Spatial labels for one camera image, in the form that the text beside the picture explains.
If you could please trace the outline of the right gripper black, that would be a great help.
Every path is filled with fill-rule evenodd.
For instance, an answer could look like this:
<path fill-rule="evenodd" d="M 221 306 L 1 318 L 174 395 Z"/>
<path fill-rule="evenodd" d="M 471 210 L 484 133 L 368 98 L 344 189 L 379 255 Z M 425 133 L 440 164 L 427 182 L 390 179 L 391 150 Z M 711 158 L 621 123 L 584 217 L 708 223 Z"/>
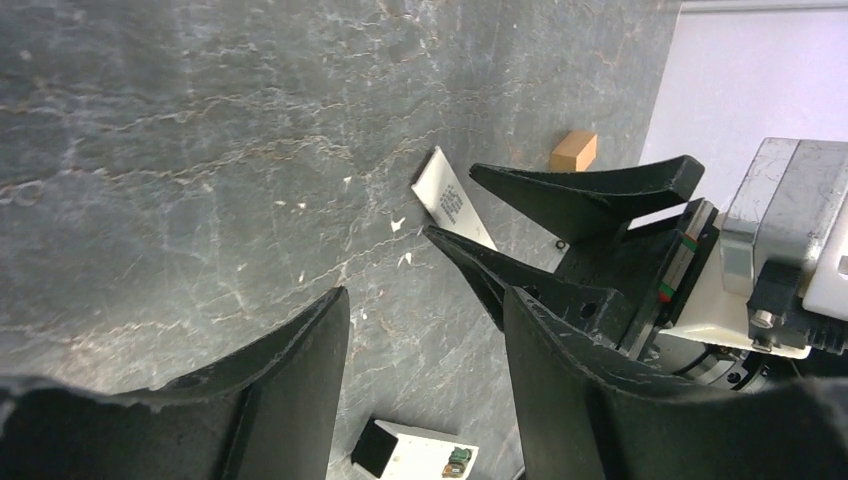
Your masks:
<path fill-rule="evenodd" d="M 688 202 L 704 173 L 689 155 L 570 173 L 472 165 L 471 179 L 531 221 L 568 244 L 585 240 L 565 253 L 555 270 L 561 278 L 434 225 L 424 235 L 457 267 L 499 331 L 506 290 L 517 287 L 628 358 L 657 361 L 657 334 L 677 323 L 716 244 L 718 209 L 700 198 L 676 216 L 626 225 Z"/>

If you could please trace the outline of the green battery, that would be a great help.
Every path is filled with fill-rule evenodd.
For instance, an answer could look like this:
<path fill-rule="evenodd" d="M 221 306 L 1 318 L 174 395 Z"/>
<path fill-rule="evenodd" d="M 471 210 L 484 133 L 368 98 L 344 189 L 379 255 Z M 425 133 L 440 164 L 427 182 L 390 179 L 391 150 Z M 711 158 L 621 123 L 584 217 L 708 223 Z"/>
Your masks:
<path fill-rule="evenodd" d="M 455 447 L 449 456 L 449 462 L 457 465 L 467 465 L 473 458 L 473 450 Z"/>

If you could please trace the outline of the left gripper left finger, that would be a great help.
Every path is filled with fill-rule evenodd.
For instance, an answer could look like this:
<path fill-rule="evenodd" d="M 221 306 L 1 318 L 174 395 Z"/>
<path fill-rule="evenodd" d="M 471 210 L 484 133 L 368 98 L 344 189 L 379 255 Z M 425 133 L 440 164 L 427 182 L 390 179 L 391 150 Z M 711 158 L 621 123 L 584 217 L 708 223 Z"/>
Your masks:
<path fill-rule="evenodd" d="M 157 390 L 1 380 L 5 479 L 322 479 L 349 342 L 346 289 Z"/>

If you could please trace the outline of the white remote battery cover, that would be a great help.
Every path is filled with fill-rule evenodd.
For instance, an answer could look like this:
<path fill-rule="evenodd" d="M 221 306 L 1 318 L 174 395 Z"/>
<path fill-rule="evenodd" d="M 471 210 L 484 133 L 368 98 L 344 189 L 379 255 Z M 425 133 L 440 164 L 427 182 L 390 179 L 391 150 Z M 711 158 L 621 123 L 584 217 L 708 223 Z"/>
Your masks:
<path fill-rule="evenodd" d="M 443 150 L 435 146 L 411 189 L 435 223 L 491 250 L 491 235 L 473 207 Z"/>

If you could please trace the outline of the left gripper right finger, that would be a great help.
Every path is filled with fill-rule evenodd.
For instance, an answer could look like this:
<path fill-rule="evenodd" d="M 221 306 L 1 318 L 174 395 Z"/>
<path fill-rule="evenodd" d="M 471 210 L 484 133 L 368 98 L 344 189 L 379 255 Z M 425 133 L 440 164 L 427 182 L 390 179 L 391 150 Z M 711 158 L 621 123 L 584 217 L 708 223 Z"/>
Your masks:
<path fill-rule="evenodd" d="M 511 288 L 504 334 L 530 479 L 843 479 L 847 383 L 740 393 L 627 359 Z"/>

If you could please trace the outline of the white black remote control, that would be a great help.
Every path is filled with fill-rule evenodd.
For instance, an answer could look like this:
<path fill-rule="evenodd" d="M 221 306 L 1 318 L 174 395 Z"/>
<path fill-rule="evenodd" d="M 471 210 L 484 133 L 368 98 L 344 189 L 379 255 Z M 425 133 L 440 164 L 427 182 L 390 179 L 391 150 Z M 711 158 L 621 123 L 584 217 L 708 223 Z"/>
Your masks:
<path fill-rule="evenodd" d="M 444 480 L 442 471 L 455 447 L 473 450 L 467 479 L 479 457 L 477 446 L 455 435 L 372 418 L 351 453 L 351 463 L 369 479 Z"/>

